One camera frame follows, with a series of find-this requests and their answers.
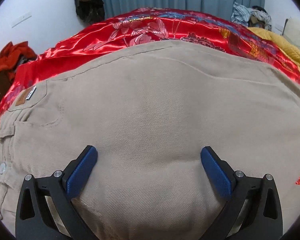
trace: beige twill fabric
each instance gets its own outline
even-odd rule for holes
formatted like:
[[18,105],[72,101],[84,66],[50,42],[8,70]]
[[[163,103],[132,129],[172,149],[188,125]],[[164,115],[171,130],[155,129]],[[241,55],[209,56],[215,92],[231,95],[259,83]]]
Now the beige twill fabric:
[[12,232],[24,176],[50,176],[86,145],[98,162],[73,202],[100,239],[199,239],[224,204],[200,162],[206,145],[234,170],[274,176],[285,231],[300,214],[300,86],[265,63],[159,41],[39,82],[0,120]]

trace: blue gripper pad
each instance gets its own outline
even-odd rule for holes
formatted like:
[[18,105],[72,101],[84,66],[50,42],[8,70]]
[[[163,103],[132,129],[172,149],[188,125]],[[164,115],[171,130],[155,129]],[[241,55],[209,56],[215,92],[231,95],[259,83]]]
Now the blue gripper pad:
[[87,153],[66,181],[66,194],[70,199],[79,195],[80,190],[87,183],[94,165],[97,163],[98,152],[96,148],[93,146],[87,148],[85,149]]
[[223,198],[230,198],[232,194],[231,181],[211,155],[207,147],[202,148],[200,156],[204,170],[214,187],[217,189],[219,195]]

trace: red satin bedding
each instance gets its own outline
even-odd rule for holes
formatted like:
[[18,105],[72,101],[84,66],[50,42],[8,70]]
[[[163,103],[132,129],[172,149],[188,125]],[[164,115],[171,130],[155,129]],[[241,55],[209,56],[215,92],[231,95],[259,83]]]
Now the red satin bedding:
[[19,66],[11,88],[0,103],[0,116],[18,93],[41,80],[118,49],[168,39],[269,63],[300,84],[296,64],[273,42],[261,39],[241,25],[200,12],[140,8],[93,24],[46,50],[37,60]]

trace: red bedspread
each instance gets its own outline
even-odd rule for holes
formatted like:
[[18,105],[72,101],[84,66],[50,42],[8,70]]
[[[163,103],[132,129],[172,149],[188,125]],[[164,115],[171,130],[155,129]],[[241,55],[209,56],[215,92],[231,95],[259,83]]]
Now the red bedspread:
[[267,62],[300,84],[296,64],[273,42],[261,39],[241,25],[200,12],[140,8],[93,24],[48,49],[37,60],[19,66],[10,90],[0,103],[0,116],[18,93],[41,80],[118,49],[168,39],[201,44]]

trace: wall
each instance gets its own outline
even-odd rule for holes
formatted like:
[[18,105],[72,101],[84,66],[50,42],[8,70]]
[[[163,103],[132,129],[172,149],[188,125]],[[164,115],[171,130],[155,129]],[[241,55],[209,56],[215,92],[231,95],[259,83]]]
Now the wall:
[[[11,27],[28,12],[32,17]],[[41,54],[83,28],[74,0],[5,0],[0,6],[0,50],[9,41],[29,41],[29,46]]]
[[265,9],[272,18],[273,31],[280,33],[276,26],[284,27],[287,18],[300,20],[300,11],[292,0],[265,0]]

